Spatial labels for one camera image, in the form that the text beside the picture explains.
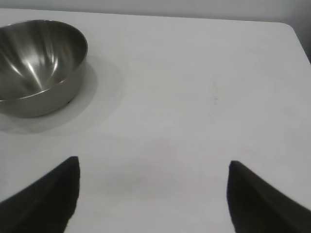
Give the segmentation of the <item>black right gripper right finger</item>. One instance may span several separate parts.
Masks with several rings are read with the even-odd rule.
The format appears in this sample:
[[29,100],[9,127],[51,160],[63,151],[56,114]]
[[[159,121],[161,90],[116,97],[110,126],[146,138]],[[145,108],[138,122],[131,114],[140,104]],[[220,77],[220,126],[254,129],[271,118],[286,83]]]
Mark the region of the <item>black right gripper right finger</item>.
[[311,212],[239,161],[231,161],[226,191],[237,233],[309,233]]

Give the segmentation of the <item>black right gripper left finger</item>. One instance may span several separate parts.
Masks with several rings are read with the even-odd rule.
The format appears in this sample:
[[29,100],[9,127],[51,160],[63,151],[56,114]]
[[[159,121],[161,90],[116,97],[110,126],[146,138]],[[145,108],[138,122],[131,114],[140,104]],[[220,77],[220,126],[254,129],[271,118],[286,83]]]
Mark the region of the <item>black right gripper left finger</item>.
[[80,192],[80,165],[72,156],[0,203],[2,233],[63,233]]

